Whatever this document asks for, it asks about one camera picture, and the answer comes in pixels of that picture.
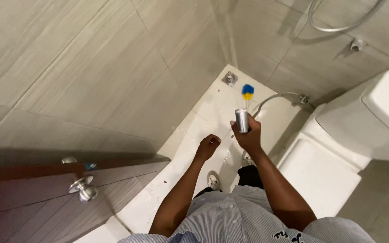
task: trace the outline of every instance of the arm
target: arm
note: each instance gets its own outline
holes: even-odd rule
[[[232,130],[240,146],[245,149],[258,168],[271,209],[288,228],[302,231],[316,220],[310,206],[284,178],[261,148],[261,123],[249,115],[249,132],[241,134],[235,122]]]
[[[178,228],[187,215],[201,168],[220,143],[221,140],[215,135],[209,135],[201,141],[190,167],[157,210],[149,234],[169,237]]]

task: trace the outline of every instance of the toilet tank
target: toilet tank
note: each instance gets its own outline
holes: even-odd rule
[[[316,121],[346,148],[389,160],[389,71],[326,104]]]

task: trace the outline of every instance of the shower hose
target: shower hose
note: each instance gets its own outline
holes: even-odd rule
[[[345,31],[345,30],[349,30],[349,29],[353,29],[357,26],[359,26],[360,24],[364,23],[365,21],[367,21],[368,19],[370,19],[370,17],[376,13],[376,11],[379,10],[379,8],[381,8],[382,4],[384,4],[387,0],[378,0],[375,4],[375,6],[373,6],[372,9],[370,9],[370,11],[365,14],[360,20],[356,21],[354,24],[352,25],[349,25],[349,26],[345,26],[345,27],[341,27],[341,28],[322,28],[322,27],[319,27],[317,26],[314,22],[313,22],[313,12],[315,10],[315,6],[316,6],[316,3],[319,2],[319,0],[313,0],[312,4],[310,5],[310,8],[309,8],[309,24],[311,26],[313,26],[315,29],[317,30],[320,30],[320,31],[323,31],[323,32],[340,32],[340,31]]]
[[[272,99],[274,99],[274,98],[277,98],[277,97],[283,97],[284,95],[295,95],[295,96],[298,96],[298,97],[300,98],[299,104],[308,103],[313,109],[315,109],[315,107],[314,107],[312,104],[310,104],[310,103],[308,102],[308,98],[309,98],[309,97],[307,97],[307,96],[305,96],[305,95],[303,95],[303,94],[300,95],[300,94],[297,94],[297,93],[294,93],[294,92],[285,92],[285,93],[281,93],[281,94],[272,95],[272,96],[266,98],[264,101],[262,101],[262,102],[259,104],[258,110],[256,111],[255,114],[253,114],[252,117],[253,117],[253,118],[256,118],[256,117],[258,116],[258,114],[261,112],[262,106],[263,106],[266,102],[268,102],[268,101],[270,101],[270,100],[272,100]],[[247,152],[246,152],[245,150],[242,152],[242,160],[243,160],[243,161],[244,161],[244,157],[246,156],[246,153],[247,153]]]

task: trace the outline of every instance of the left hand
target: left hand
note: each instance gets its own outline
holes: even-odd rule
[[[208,135],[201,141],[193,161],[201,161],[202,163],[207,161],[211,158],[211,156],[213,156],[220,143],[221,139],[219,137],[212,134]]]

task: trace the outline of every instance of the wooden door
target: wooden door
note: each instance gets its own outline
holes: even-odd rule
[[[169,158],[0,167],[0,242],[73,242],[120,211]],[[92,175],[91,202],[68,193]]]

